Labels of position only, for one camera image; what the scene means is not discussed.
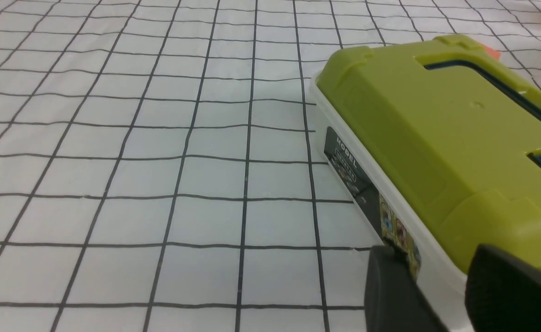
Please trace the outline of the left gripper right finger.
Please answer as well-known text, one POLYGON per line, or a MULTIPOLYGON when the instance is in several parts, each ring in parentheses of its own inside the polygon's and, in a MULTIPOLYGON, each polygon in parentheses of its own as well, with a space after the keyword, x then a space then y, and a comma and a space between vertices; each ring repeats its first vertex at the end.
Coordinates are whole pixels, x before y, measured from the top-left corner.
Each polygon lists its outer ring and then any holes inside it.
POLYGON ((541 271, 480 244, 469 267, 465 307, 475 332, 541 332, 541 271))

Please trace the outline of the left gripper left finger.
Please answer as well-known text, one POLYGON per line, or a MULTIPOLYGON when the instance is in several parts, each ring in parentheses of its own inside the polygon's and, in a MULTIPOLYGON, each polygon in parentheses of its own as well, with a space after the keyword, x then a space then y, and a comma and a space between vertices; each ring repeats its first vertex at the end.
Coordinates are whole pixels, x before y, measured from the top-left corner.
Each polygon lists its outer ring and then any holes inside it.
POLYGON ((367 331, 446 332, 403 259, 389 246, 371 249, 364 293, 367 331))

